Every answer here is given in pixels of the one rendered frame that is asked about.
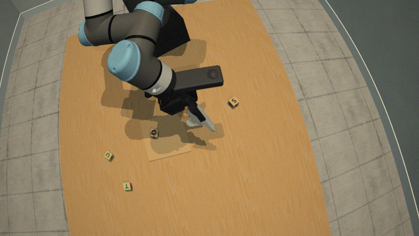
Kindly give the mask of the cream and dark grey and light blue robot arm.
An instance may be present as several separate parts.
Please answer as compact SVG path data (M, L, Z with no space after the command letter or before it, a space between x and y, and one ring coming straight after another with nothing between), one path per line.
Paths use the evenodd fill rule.
M83 0L85 21L79 26L83 46L116 44L107 59L110 73L151 95L167 89L171 68L153 56L160 29L168 22L167 5L197 0L123 0L129 13L113 14L112 0ZM219 65L176 72L174 94L220 87Z

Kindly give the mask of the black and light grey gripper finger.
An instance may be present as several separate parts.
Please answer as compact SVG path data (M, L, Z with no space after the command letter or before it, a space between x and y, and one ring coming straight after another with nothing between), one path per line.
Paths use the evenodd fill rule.
M187 102L187 112L189 118L186 120L186 124L189 127L205 125L209 130L215 132L215 125L211 121L210 117L205 113L203 107L191 99Z

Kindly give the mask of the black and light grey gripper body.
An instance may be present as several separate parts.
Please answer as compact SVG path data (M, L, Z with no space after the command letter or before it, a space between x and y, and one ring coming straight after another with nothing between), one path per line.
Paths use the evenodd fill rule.
M172 79L167 89L158 95L151 95L145 92L145 97L150 98L154 96L158 98L158 104L159 104L160 110L165 113L174 115L178 112L181 112L185 110L185 107L188 105L187 102L190 101L190 99L193 102L196 102L198 100L197 92L191 91L191 92L174 94L173 87L175 83L176 83L176 74L174 70L172 70Z

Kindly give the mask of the tan square mat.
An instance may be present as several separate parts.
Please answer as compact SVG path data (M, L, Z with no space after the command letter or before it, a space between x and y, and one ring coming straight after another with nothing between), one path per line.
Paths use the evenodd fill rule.
M181 112L156 116L140 124L149 162L191 152ZM158 139L149 136L151 128L159 129Z

